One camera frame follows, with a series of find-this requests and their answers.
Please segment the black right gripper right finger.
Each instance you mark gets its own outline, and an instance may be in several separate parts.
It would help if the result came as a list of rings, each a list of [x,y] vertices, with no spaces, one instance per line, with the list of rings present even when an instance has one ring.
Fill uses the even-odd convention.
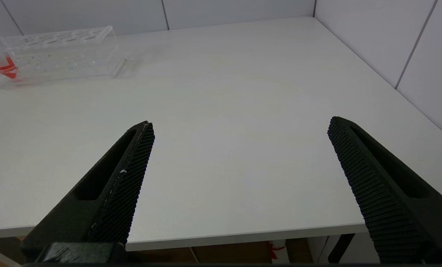
[[[380,262],[442,264],[442,195],[356,123],[328,136]]]

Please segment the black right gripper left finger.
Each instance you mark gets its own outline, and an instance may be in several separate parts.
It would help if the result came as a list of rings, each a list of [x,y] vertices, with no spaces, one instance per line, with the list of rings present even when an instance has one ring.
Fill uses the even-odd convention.
[[[22,241],[22,248],[54,242],[128,239],[155,141],[148,121],[128,129]]]

